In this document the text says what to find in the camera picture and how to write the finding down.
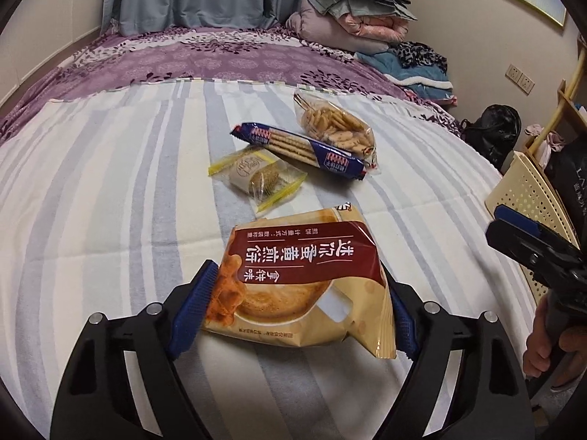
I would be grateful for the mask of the person's right hand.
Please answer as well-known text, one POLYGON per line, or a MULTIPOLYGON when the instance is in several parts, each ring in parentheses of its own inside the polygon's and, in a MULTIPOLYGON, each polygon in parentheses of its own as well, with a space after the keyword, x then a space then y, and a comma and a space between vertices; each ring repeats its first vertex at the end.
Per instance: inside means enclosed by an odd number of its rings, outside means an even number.
MULTIPOLYGON (((548 301, 544 296, 537 305, 532 332, 526 340, 526 350, 522 356, 522 370, 527 377, 540 377, 550 367, 552 344, 545 328, 547 310, 548 301)), ((586 370, 586 328, 568 329, 560 336, 559 346, 565 353, 572 354, 572 360, 553 383, 554 388, 570 385, 586 370)))

